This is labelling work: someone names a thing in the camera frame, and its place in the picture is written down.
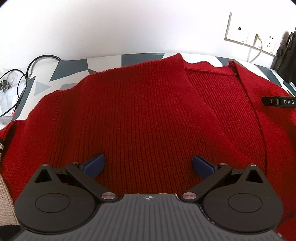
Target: red knit sweater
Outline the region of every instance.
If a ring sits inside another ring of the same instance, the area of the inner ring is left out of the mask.
[[[106,163],[97,181],[119,194],[182,193],[201,181],[195,155],[256,163],[284,205],[278,231],[295,240],[296,110],[264,107],[263,96],[288,94],[235,62],[189,64],[180,54],[92,74],[0,131],[0,172],[15,201],[40,164],[98,153]]]

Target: black bag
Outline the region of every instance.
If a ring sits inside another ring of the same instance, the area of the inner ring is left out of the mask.
[[[289,35],[289,38],[284,46],[277,50],[277,59],[274,65],[277,73],[287,83],[296,85],[296,28],[295,32]]]

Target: beige knit fabric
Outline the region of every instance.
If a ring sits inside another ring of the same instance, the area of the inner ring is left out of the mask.
[[[15,208],[12,198],[2,176],[0,175],[0,226],[9,224],[19,225],[15,216]]]

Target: electrical socket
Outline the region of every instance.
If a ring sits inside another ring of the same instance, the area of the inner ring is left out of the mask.
[[[246,18],[230,13],[225,38],[245,44],[248,38],[249,26]]]
[[[268,34],[261,37],[263,43],[263,51],[272,54],[274,46],[276,45],[277,36],[274,34]]]
[[[275,34],[268,34],[262,30],[251,29],[249,30],[246,45],[253,46],[257,49],[261,49],[261,41],[259,39],[256,39],[256,34],[258,34],[262,40],[262,51],[269,54],[273,54],[277,40],[277,36]]]

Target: crosshair logo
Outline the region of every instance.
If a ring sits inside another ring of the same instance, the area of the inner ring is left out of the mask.
[[[145,199],[147,199],[147,200],[152,200],[153,198],[155,198],[155,197],[152,197],[152,196],[146,196],[146,197],[144,197]]]

